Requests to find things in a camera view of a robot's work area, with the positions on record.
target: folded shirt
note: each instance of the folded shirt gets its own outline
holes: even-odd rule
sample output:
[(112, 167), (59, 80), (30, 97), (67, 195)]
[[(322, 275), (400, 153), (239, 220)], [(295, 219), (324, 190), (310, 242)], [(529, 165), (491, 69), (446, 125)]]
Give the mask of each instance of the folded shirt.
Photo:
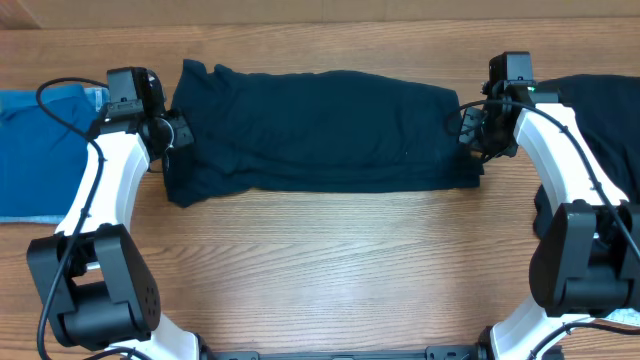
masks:
[(355, 71), (240, 74), (185, 60), (172, 107), (195, 144), (165, 158), (180, 206), (252, 187), (391, 192), (476, 187), (482, 164), (446, 133), (452, 90)]
[[(106, 89), (47, 89), (43, 102), (86, 131), (108, 101)], [(35, 91), (0, 90), (0, 222), (59, 223), (87, 162), (87, 143), (39, 107)]]

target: wooden table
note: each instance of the wooden table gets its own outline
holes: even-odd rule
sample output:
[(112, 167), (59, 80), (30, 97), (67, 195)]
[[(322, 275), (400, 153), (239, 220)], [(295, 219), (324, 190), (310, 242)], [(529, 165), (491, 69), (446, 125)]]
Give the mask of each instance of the wooden table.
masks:
[[(183, 58), (241, 72), (354, 69), (482, 99), (488, 61), (533, 54), (538, 79), (640, 75), (640, 20), (428, 21), (1, 31), (0, 87), (108, 69), (156, 71), (171, 96)], [(423, 349), (471, 343), (527, 296), (540, 184), (523, 151), (478, 189), (393, 194), (250, 191), (180, 209), (143, 180), (132, 235), (162, 307), (216, 350)], [(52, 226), (0, 226), (0, 357), (35, 358), (41, 304), (25, 252)], [(78, 356), (49, 333), (56, 358)], [(634, 359), (633, 338), (577, 331), (569, 359)]]

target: wire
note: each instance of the wire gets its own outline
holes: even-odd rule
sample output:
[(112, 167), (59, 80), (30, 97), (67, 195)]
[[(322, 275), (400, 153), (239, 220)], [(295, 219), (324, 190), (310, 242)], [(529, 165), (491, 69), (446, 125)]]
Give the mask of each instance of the wire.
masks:
[(163, 156), (162, 160), (166, 160), (166, 162), (163, 161), (163, 163), (162, 163), (162, 166), (163, 166), (162, 170), (163, 171), (161, 171), (161, 173), (164, 174), (165, 171), (169, 170), (169, 155), (168, 155), (167, 151), (169, 149), (173, 148), (173, 141), (176, 138), (176, 134), (173, 131), (173, 126), (171, 126), (171, 124), (165, 118), (160, 117), (159, 119), (164, 121), (165, 124), (167, 124), (167, 126), (169, 127), (169, 130), (171, 130), (171, 140), (169, 141), (169, 145), (167, 145), (167, 148), (164, 149), (164, 152), (162, 153), (162, 156)]
[(533, 348), (533, 350), (531, 350), (531, 354), (529, 354), (529, 358), (527, 360), (537, 359), (538, 353), (542, 349), (544, 349), (544, 347), (547, 346), (547, 344), (549, 344), (558, 336), (562, 335), (562, 333), (566, 332), (568, 334), (571, 334), (570, 331), (571, 329), (574, 329), (574, 328), (602, 330), (602, 331), (608, 331), (608, 332), (612, 332), (614, 334), (619, 334), (619, 335), (629, 335), (629, 336), (640, 335), (640, 330), (623, 329), (615, 326), (593, 324), (593, 323), (579, 323), (579, 322), (568, 323), (568, 324), (562, 325), (560, 328), (558, 328), (551, 334), (547, 335), (538, 345), (536, 345), (535, 348)]
[(578, 140), (576, 140), (576, 138), (573, 136), (573, 134), (571, 134), (571, 132), (565, 125), (563, 125), (560, 121), (556, 120), (553, 116), (547, 114), (546, 112), (540, 109), (537, 109), (535, 106), (531, 106), (531, 105), (524, 104), (517, 101), (479, 100), (479, 101), (474, 101), (474, 102), (470, 102), (468, 104), (462, 105), (458, 108), (457, 111), (459, 113), (462, 110), (468, 109), (473, 106), (478, 106), (478, 105), (511, 105), (511, 106), (522, 108), (522, 109), (527, 109), (527, 110), (530, 110), (531, 112), (534, 112), (542, 116), (543, 118), (551, 122), (553, 125), (555, 125), (558, 129), (560, 129), (560, 132), (562, 132), (569, 139), (573, 147), (578, 152), (578, 155), (580, 156), (580, 160), (582, 160), (585, 170), (587, 170), (589, 179), (593, 183), (593, 189), (596, 191), (596, 193), (598, 193), (598, 196), (600, 197), (600, 199), (606, 206), (609, 214), (611, 214), (614, 222), (618, 226), (618, 230), (622, 233), (622, 237), (631, 248), (631, 251), (635, 255), (638, 262), (640, 262), (640, 249), (638, 249), (638, 246), (636, 245), (635, 241), (633, 241), (633, 238), (631, 237), (631, 234), (629, 233), (627, 226), (624, 224), (624, 221), (622, 221), (622, 219), (620, 218), (620, 215), (618, 215), (616, 208), (611, 204), (611, 201), (609, 200), (607, 195), (604, 193), (604, 190), (602, 190), (602, 184), (598, 181), (596, 174), (593, 171), (591, 164), (589, 163), (589, 159), (587, 159), (587, 155), (585, 154), (584, 150), (582, 150), (582, 147), (580, 147)]
[(137, 351), (136, 349), (126, 348), (126, 347), (117, 347), (115, 349), (105, 350), (99, 354), (89, 356), (84, 360), (98, 360), (98, 359), (106, 358), (107, 356), (123, 354), (123, 353), (127, 354), (127, 359), (131, 359), (132, 356), (135, 356), (140, 360), (151, 360), (150, 357), (141, 353), (140, 351)]
[[(62, 278), (62, 275), (64, 274), (64, 272), (68, 269), (68, 266), (71, 260), (71, 253), (75, 249), (78, 235), (80, 234), (80, 230), (82, 229), (82, 226), (84, 225), (85, 220), (87, 219), (87, 216), (89, 214), (89, 208), (91, 207), (93, 198), (95, 197), (96, 191), (98, 190), (98, 184), (100, 183), (100, 177), (102, 176), (102, 171), (104, 169), (104, 161), (105, 161), (104, 155), (102, 153), (102, 149), (100, 149), (100, 146), (95, 142), (95, 140), (91, 139), (82, 130), (62, 120), (56, 114), (51, 112), (51, 110), (49, 110), (49, 108), (47, 108), (42, 102), (42, 92), (44, 91), (44, 89), (46, 89), (51, 85), (67, 82), (67, 81), (84, 82), (84, 83), (97, 85), (105, 88), (107, 87), (106, 84), (101, 83), (99, 81), (77, 78), (77, 77), (66, 77), (66, 78), (59, 78), (59, 79), (47, 81), (44, 84), (40, 85), (40, 87), (36, 91), (36, 101), (38, 102), (38, 106), (40, 106), (42, 111), (44, 111), (57, 123), (67, 128), (69, 131), (82, 137), (87, 143), (89, 143), (91, 146), (95, 148), (96, 153), (98, 154), (98, 169), (96, 171), (95, 180), (91, 185), (91, 189), (89, 190), (89, 194), (87, 196), (87, 200), (85, 201), (84, 207), (80, 211), (80, 218), (78, 219), (78, 224), (73, 230), (73, 234), (69, 238), (69, 241), (67, 242), (67, 246), (64, 249), (64, 252), (62, 253), (62, 256), (60, 258), (60, 264), (58, 265), (58, 269), (56, 270), (55, 275), (53, 276), (53, 282), (51, 283), (49, 294), (47, 295), (47, 299), (42, 306), (42, 313), (40, 314), (40, 322), (38, 323), (38, 334), (36, 337), (36, 343), (38, 346), (38, 354), (40, 355), (40, 358), (45, 360), (51, 359), (47, 354), (47, 350), (45, 349), (45, 345), (44, 345), (44, 333), (47, 326), (47, 319), (49, 317), (49, 312), (51, 312), (51, 306), (53, 305), (53, 299), (55, 297), (58, 284), (60, 283), (60, 279)], [(105, 113), (106, 113), (106, 110), (104, 111), (101, 110), (100, 116), (103, 116)]]

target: wood grain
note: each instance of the wood grain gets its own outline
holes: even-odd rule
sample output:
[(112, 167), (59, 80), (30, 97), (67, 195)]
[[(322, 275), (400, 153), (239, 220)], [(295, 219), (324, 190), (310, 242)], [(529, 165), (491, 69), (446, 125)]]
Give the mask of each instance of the wood grain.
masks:
[(20, 2), (43, 29), (640, 15), (637, 0), (110, 0), (91, 1), (91, 6), (86, 0)]
[(0, 30), (40, 29), (20, 0), (0, 0)]
[[(181, 60), (243, 72), (354, 69), (481, 98), (488, 60), (530, 50), (536, 76), (640, 75), (640, 20), (430, 21), (5, 31), (0, 86), (154, 69)], [(527, 296), (539, 179), (526, 155), (486, 166), (478, 189), (392, 194), (250, 191), (188, 209), (143, 180), (132, 235), (163, 310), (216, 350), (420, 349), (469, 343)], [(0, 226), (0, 358), (35, 358), (41, 304), (25, 263), (53, 227)], [(79, 356), (47, 337), (58, 358)], [(578, 331), (569, 359), (633, 359), (637, 340)]]

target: metal bracket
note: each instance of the metal bracket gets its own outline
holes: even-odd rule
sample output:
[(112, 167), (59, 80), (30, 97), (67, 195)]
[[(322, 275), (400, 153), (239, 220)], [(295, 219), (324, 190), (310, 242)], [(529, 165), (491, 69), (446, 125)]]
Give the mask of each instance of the metal bracket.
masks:
[(213, 353), (213, 360), (260, 360), (260, 355), (255, 351)]
[(472, 345), (429, 346), (427, 360), (489, 360), (483, 348)]

